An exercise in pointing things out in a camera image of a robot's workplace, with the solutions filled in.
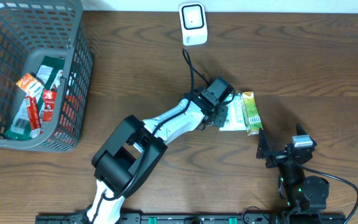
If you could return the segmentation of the red snack bag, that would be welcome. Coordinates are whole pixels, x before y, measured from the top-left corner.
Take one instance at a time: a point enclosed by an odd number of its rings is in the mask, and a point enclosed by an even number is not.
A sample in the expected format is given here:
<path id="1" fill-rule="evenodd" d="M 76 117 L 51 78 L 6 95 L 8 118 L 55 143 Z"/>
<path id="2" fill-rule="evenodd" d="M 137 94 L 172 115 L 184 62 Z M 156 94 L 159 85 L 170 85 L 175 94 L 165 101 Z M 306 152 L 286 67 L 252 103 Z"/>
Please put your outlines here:
<path id="1" fill-rule="evenodd" d="M 37 136 L 40 135 L 40 128 L 41 128 L 39 111 L 37 107 L 37 100 L 36 98 L 31 98 L 29 96 L 26 96 L 24 98 L 24 101 L 27 107 L 27 114 L 30 123 L 29 137 L 36 138 Z"/>

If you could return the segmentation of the green tea drink carton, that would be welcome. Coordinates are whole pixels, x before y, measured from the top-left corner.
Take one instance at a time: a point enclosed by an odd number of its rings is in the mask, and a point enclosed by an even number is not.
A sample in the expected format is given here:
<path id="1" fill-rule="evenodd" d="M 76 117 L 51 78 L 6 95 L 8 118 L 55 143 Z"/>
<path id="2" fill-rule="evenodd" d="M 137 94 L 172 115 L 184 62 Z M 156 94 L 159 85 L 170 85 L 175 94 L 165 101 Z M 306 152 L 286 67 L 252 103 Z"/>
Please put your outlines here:
<path id="1" fill-rule="evenodd" d="M 256 107 L 254 92 L 243 92 L 241 94 L 241 100 L 247 135 L 258 135 L 259 129 L 262 129 L 263 126 L 258 109 Z"/>

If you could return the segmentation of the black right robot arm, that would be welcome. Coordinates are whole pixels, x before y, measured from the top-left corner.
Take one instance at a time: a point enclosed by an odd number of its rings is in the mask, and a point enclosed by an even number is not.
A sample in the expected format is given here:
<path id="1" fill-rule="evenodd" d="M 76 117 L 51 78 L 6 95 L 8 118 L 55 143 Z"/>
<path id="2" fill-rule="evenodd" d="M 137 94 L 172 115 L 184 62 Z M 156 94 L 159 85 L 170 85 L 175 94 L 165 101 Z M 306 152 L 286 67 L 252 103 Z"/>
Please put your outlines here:
<path id="1" fill-rule="evenodd" d="M 329 196 L 329 182 L 315 175 L 306 176 L 301 166 L 313 158 L 317 143 L 298 124 L 296 135 L 281 151 L 270 149 L 262 129 L 259 130 L 259 143 L 256 158 L 264 159 L 268 169 L 278 168 L 280 174 L 279 192 L 289 207 L 296 213 L 320 212 L 326 209 Z"/>

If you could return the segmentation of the orange tissue pack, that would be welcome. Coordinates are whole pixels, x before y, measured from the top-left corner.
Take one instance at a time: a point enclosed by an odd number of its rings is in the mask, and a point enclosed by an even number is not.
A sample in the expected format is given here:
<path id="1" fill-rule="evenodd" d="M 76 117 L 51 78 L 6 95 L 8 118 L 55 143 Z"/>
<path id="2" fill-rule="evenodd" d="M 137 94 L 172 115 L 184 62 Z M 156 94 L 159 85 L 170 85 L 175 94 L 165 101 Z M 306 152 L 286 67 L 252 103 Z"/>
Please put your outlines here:
<path id="1" fill-rule="evenodd" d="M 17 81 L 16 85 L 31 98 L 36 97 L 44 89 L 42 82 L 29 73 Z"/>

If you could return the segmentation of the mint wet wipes pack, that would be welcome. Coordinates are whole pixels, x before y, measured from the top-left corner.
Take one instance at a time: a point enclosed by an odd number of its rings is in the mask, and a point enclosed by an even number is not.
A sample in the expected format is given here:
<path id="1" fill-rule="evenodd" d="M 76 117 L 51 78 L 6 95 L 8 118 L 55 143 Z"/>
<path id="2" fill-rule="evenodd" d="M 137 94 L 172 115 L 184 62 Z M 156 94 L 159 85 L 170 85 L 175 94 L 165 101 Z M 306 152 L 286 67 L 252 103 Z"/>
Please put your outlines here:
<path id="1" fill-rule="evenodd" d="M 234 99 L 227 105 L 227 116 L 224 126 L 220 131 L 245 131 L 246 122 L 244 120 L 244 113 L 242 110 L 241 94 L 235 95 Z"/>

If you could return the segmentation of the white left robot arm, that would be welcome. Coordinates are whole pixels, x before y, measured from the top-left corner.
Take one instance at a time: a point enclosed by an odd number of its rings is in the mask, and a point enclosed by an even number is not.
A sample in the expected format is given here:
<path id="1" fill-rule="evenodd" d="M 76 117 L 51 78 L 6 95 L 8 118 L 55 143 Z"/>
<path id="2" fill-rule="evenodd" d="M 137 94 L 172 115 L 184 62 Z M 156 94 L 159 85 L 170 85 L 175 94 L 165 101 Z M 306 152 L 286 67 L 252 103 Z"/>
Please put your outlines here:
<path id="1" fill-rule="evenodd" d="M 200 125 L 223 127 L 235 94 L 218 77 L 206 88 L 191 89 L 176 107 L 159 116 L 123 119 L 92 158 L 96 195 L 85 212 L 85 222 L 117 223 L 125 199 L 147 180 L 168 144 Z"/>

